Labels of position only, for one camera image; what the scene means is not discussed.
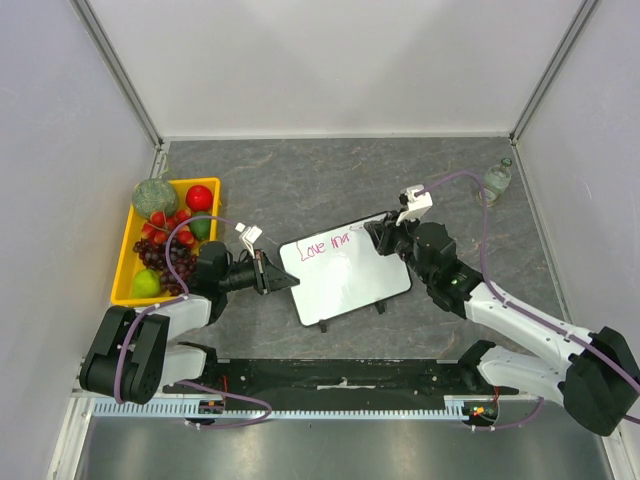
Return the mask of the white whiteboard black frame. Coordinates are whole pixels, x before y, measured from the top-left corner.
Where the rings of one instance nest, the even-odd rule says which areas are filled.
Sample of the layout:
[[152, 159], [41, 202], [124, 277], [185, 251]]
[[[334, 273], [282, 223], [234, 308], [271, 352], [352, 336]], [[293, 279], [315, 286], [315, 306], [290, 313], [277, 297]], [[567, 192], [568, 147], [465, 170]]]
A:
[[279, 246], [284, 270], [300, 284], [291, 289], [300, 324], [311, 327], [411, 290], [408, 267], [396, 255], [381, 256], [366, 230], [353, 224], [378, 213], [291, 240]]

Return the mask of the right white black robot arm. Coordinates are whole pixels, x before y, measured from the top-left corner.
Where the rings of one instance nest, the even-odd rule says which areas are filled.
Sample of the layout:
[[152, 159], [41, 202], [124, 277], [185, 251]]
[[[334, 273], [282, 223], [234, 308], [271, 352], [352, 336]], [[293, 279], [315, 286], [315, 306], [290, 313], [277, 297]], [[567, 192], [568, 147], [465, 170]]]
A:
[[467, 352], [458, 381], [477, 394], [507, 387], [562, 406], [582, 427], [609, 436], [639, 398], [639, 366], [624, 336], [566, 323], [516, 299], [462, 262], [446, 227], [397, 213], [364, 225], [376, 252], [395, 255], [423, 282], [433, 303], [525, 348], [518, 354], [488, 341]]

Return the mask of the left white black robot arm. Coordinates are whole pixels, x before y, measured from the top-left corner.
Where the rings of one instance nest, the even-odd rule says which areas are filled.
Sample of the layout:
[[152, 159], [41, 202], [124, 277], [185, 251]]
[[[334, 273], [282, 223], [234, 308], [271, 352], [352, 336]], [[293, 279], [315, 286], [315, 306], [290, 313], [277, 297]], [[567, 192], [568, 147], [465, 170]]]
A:
[[169, 341], [217, 321], [231, 292], [253, 289], [266, 295], [299, 284], [261, 250], [234, 261], [224, 243], [208, 242], [200, 248], [187, 295], [142, 309], [116, 305], [106, 310], [82, 363], [80, 387], [119, 404], [140, 405], [181, 380], [198, 393], [211, 392], [220, 371], [207, 361], [208, 350], [186, 344], [169, 347]]

